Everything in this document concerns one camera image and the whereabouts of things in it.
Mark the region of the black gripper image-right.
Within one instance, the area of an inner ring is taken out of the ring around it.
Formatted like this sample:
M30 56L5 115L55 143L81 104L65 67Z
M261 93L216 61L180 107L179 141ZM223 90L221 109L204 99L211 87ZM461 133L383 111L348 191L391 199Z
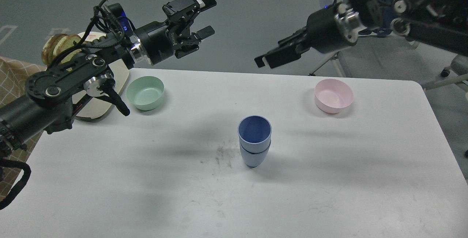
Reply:
M274 69L299 60L311 48L326 54L350 48L357 41L358 12L349 4L333 4L309 15L296 36L279 40L276 48L254 61L258 68Z

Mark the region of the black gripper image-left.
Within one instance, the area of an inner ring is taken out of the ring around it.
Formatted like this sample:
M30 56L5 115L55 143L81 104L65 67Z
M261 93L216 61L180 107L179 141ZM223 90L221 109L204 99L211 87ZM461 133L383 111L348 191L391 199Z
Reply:
M135 31L150 63L155 65L172 56L179 59L197 51L202 40L214 35L215 30L209 25L192 33L189 28L199 13L216 5L216 0L172 0L164 4L165 21L153 21Z

